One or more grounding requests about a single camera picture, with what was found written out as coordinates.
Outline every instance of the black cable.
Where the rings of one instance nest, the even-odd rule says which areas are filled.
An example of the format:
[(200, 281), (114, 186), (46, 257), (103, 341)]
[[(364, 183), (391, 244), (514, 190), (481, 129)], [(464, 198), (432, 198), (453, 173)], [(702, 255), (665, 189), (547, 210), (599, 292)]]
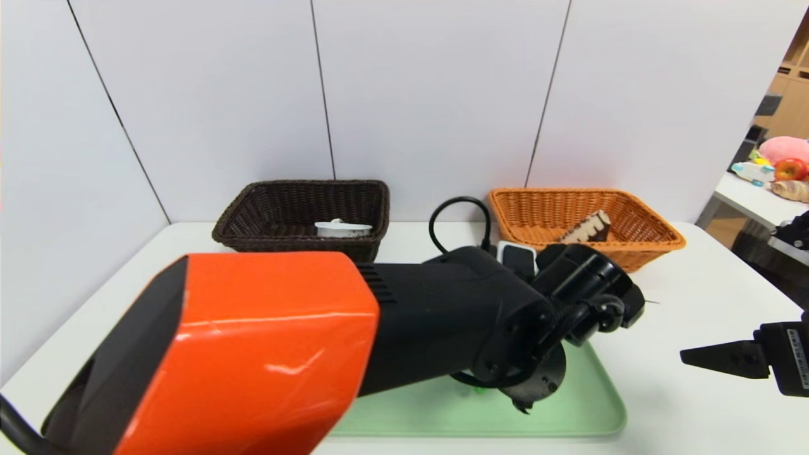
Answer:
[(545, 339), (536, 347), (535, 357), (537, 361), (529, 368), (525, 368), (521, 372), (513, 375), (513, 376), (506, 376), (499, 381), (491, 381), (491, 382), (484, 382), (472, 375), (468, 375), (464, 372), (457, 372), (453, 373), (450, 376), (452, 379), (463, 382), (464, 384), (471, 385), (474, 387), (482, 387), (485, 389), (504, 389), (506, 387), (513, 387), (518, 384), (522, 384), (523, 382), (527, 381), (531, 376), (534, 376), (534, 372), (536, 371), (537, 367), (542, 364), (545, 358), (550, 354), (550, 351), (559, 345), (562, 340), (565, 339), (565, 336), (573, 330), (578, 323), (587, 316), (590, 312), (590, 307), (586, 304), (577, 304), (567, 313), (565, 316), (561, 318), (559, 324), (551, 330), (551, 333), (548, 334)]
[(459, 196), (457, 198), (452, 198), (444, 201), (437, 209), (433, 212), (430, 216), (430, 222), (427, 224), (427, 229), (430, 231), (430, 239), (433, 241), (433, 244), (438, 248), (441, 253), (449, 253), (446, 248), (441, 245), (441, 242), (438, 241), (438, 238), (435, 236), (435, 220), (438, 218), (438, 214), (442, 212), (442, 210), (446, 209), (447, 207), (455, 204), (457, 202), (471, 202), (476, 206), (479, 206), (483, 211), (483, 216), (486, 219), (486, 230), (483, 233), (483, 241), (481, 241), (481, 248), (486, 251), (489, 251), (489, 246), (491, 245), (491, 240), (489, 237), (492, 234), (492, 216), (489, 214), (489, 209), (481, 202), (480, 199), (475, 199), (471, 196)]
[(39, 435), (11, 403), (0, 394), (0, 430), (27, 455), (59, 455), (62, 452)]

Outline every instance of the apple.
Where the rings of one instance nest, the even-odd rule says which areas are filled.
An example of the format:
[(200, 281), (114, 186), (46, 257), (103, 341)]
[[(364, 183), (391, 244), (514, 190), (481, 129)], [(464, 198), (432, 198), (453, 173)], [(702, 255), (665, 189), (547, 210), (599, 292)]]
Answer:
[(809, 174), (807, 164), (797, 158), (782, 159), (775, 163), (775, 180), (803, 180)]

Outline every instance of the white table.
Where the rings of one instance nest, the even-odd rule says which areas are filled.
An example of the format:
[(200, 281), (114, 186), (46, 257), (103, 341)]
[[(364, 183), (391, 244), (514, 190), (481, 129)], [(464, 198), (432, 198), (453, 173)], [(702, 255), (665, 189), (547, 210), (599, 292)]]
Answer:
[[(676, 223), (686, 249), (633, 274), (648, 300), (631, 330), (597, 334), (593, 345), (629, 412), (618, 436), (587, 440), (327, 438), (334, 454), (805, 453), (809, 400), (783, 397), (774, 380), (751, 381), (680, 363), (679, 351), (749, 338), (762, 323), (793, 321), (799, 309), (696, 226)], [(2, 388), (38, 426), (84, 360), (149, 279), (189, 252), (226, 251), (212, 223), (166, 227), (104, 284)], [(448, 248), (480, 241), (479, 223), (439, 223)], [(391, 223), (380, 262), (421, 262), (438, 252), (426, 223)], [(0, 441), (0, 453), (17, 453)]]
[(809, 210), (809, 205), (803, 202), (778, 197), (765, 188), (725, 172), (714, 191), (714, 196), (697, 220), (697, 225), (703, 228), (708, 226), (723, 202), (768, 229), (778, 226), (782, 221), (791, 221), (792, 218)]

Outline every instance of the brown wicker basket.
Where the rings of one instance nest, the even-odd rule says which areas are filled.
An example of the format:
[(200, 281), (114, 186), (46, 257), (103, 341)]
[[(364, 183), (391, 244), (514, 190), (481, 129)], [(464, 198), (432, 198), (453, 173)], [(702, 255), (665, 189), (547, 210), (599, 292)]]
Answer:
[(502, 188), (489, 194), (500, 237), (542, 250), (589, 214), (604, 210), (612, 226), (606, 242), (587, 242), (628, 272), (685, 246), (663, 218), (617, 189)]
[[(262, 181), (245, 187), (212, 237), (236, 251), (342, 251), (372, 262), (388, 230), (390, 193), (382, 181)], [(354, 238), (317, 236), (317, 221), (370, 224)]]

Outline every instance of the green tray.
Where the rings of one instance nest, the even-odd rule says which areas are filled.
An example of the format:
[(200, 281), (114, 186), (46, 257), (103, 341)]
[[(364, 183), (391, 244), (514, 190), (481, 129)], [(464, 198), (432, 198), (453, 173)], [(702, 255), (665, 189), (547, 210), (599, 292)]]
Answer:
[(626, 425), (626, 408), (589, 343), (565, 346), (559, 391), (524, 415), (496, 389), (479, 394), (450, 377), (354, 401), (330, 436), (607, 436)]

